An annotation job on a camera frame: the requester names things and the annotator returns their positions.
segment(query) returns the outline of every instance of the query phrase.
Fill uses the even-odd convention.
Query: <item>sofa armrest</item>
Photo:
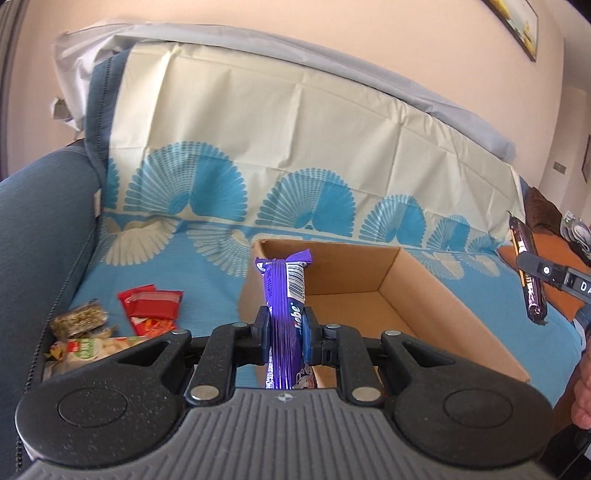
[[[69,307],[96,245],[100,176],[78,143],[0,183],[1,478],[14,471],[14,410],[41,377],[32,361],[51,341],[48,320]]]

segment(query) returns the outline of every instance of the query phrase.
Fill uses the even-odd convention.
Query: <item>orange cushion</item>
[[[576,268],[581,272],[587,273],[587,265],[570,249],[564,238],[548,233],[534,233],[533,235],[539,256],[551,262]],[[517,270],[515,248],[513,245],[500,247],[498,252],[508,265]],[[582,300],[578,300],[568,293],[551,287],[546,283],[544,283],[544,290],[550,304],[564,315],[567,320],[573,320],[574,314],[584,305]]]

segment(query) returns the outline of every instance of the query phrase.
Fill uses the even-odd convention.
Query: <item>blue and white bedsheet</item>
[[[547,326],[531,323],[495,255],[506,211],[523,218],[509,165],[399,100],[283,61],[139,44],[117,65],[91,85],[87,147],[106,156],[109,134],[108,175],[74,304],[98,298],[131,333],[116,294],[155,283],[184,290],[179,326],[208,335],[238,319],[258,238],[403,245],[558,400],[580,339],[552,308]]]

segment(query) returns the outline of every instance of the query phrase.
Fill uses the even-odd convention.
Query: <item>snack package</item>
[[[271,313],[271,347],[265,388],[316,388],[313,370],[304,364],[302,321],[306,294],[304,267],[312,262],[310,250],[286,260],[257,258],[263,275],[265,299]]]
[[[113,336],[113,334],[119,330],[119,325],[113,325],[112,327],[107,327],[107,325],[103,325],[102,327],[93,328],[92,330],[88,330],[88,332],[83,333],[77,338],[108,338]]]
[[[102,327],[106,321],[107,313],[103,307],[97,300],[91,300],[69,312],[58,315],[49,325],[56,338],[67,340]]]
[[[135,288],[130,288],[129,290],[125,290],[122,292],[119,292],[117,294],[117,298],[119,299],[119,301],[121,302],[121,306],[123,307],[125,314],[127,315],[127,318],[131,318],[133,315],[130,314],[130,307],[131,307],[131,301],[130,298],[134,293],[139,293],[140,291],[154,291],[156,290],[156,285],[154,284],[150,284],[150,285],[143,285],[141,287],[135,287]]]
[[[127,313],[130,317],[176,320],[182,299],[182,291],[137,291],[129,297]]]
[[[80,338],[56,342],[51,346],[55,361],[47,361],[43,369],[43,381],[96,362],[114,353],[122,352],[145,342],[148,337]]]
[[[177,329],[173,320],[131,317],[131,325],[137,335],[149,338],[154,338]]]
[[[511,230],[511,238],[515,248],[515,256],[522,252],[538,254],[530,228],[511,214],[509,214],[509,229]],[[548,305],[542,281],[521,270],[519,270],[519,276],[521,277],[521,287],[528,318],[538,325],[546,325],[547,322],[544,319],[548,313]]]

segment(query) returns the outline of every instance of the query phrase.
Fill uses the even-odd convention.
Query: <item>purple chocolate bar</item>
[[[290,255],[286,260],[255,260],[263,274],[265,299],[271,313],[266,388],[316,387],[313,370],[304,365],[301,337],[306,302],[304,267],[310,263],[310,250]]]

